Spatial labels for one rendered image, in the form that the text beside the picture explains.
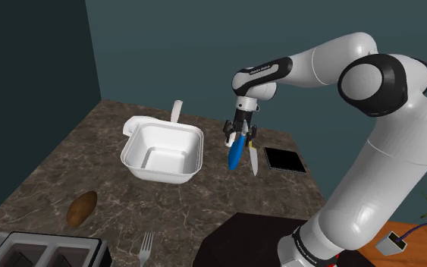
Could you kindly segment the dark robot stand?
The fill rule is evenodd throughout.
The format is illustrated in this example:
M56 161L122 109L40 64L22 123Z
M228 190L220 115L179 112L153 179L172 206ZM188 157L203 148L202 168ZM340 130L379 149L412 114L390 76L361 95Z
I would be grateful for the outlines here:
M289 241L304 220L238 212L205 237L192 267L303 267L281 263L278 242Z

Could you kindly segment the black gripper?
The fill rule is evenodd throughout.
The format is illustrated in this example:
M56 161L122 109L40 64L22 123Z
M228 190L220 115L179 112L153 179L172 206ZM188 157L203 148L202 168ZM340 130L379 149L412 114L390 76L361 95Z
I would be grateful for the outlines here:
M236 130L241 130L243 128L244 121L246 121L248 127L251 126L252 115L252 112L240 110L238 108L236 109L234 115L234 124L231 121L226 120L223 127L226 143L233 143L235 141ZM253 139L256 137L256 132L257 126L252 125L246 134L246 146L252 144Z

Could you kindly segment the brown potato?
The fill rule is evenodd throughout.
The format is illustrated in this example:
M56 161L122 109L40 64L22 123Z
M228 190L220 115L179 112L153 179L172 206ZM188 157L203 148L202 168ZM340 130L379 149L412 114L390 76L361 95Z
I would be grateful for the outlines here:
M94 211L97 193L88 191L77 197L69 206L66 219L69 226L75 228L83 224Z

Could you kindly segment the white sink basin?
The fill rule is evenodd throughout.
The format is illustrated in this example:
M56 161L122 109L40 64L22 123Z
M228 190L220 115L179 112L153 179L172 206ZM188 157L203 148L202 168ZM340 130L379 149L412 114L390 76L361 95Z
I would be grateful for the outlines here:
M204 135L198 127L133 116L123 134L129 139L121 162L141 180L183 184L203 165Z

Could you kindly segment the white faucet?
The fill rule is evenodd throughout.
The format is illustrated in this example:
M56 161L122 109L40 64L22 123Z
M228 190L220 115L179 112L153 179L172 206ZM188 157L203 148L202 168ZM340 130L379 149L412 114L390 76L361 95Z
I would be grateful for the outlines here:
M170 122L177 123L178 119L180 117L181 108L182 108L183 102L181 100L175 100L172 110L171 110L171 119Z

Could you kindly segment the blue handled kitchen tool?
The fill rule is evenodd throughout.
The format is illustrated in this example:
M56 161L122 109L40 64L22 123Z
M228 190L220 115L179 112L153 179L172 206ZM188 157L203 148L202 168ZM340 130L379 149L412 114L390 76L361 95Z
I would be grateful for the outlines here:
M248 124L247 121L244 120L240 136L232 143L230 151L228 153L228 167L230 170L234 170L237 167L238 162L240 161L240 157L242 155L244 143L246 140L246 135L248 132Z

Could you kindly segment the black and silver toaster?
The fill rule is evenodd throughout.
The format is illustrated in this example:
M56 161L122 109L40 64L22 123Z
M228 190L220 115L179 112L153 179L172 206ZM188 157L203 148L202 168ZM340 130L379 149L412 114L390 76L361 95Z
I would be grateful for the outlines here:
M0 232L0 267L116 267L106 240Z

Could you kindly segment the silver fork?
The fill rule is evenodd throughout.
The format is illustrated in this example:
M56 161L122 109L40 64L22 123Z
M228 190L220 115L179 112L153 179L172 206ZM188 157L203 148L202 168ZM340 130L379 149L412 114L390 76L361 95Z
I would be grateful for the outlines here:
M143 242L140 247L139 251L139 261L140 261L140 267L143 267L146 261L150 257L151 249L152 249L152 242L153 242L154 233L153 232L146 232L143 237Z

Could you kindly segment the white bladed kitchen knife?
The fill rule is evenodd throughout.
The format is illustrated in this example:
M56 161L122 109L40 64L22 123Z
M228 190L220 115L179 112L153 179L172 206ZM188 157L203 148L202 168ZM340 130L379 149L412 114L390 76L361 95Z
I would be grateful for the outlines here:
M257 175L258 172L258 154L256 148L253 146L253 142L248 142L248 147L250 151L250 162L251 162L251 168L254 175Z

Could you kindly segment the plant in grey pot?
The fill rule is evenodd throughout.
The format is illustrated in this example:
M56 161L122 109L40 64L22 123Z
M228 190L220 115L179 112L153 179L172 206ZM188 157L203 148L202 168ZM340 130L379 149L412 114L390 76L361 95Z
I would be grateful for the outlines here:
M427 193L422 192L422 195L427 200ZM420 216L420 218L427 217L427 213ZM403 235L399 236L393 231L389 231L376 245L375 248L383 255L383 256L391 256L398 253L402 253L406 247L407 243L405 239L415 232L416 230L427 226L427 222L419 224L408 231L406 231Z

